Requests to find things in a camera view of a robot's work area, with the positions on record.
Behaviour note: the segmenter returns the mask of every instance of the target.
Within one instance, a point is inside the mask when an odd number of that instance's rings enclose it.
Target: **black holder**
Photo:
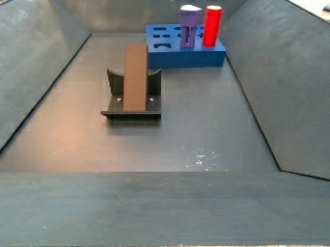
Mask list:
[[[162,70],[149,74],[147,110],[125,111],[125,76],[107,70],[111,88],[109,110],[101,114],[111,120],[159,120],[162,118]]]

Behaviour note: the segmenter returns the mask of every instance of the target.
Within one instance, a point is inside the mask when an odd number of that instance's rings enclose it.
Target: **red peg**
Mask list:
[[[214,47],[218,38],[219,25],[222,20],[222,7],[207,6],[203,25],[202,45]]]

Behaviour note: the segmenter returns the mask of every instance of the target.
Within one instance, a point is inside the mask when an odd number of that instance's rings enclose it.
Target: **brown wooden board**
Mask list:
[[[147,44],[127,46],[125,111],[147,110]]]

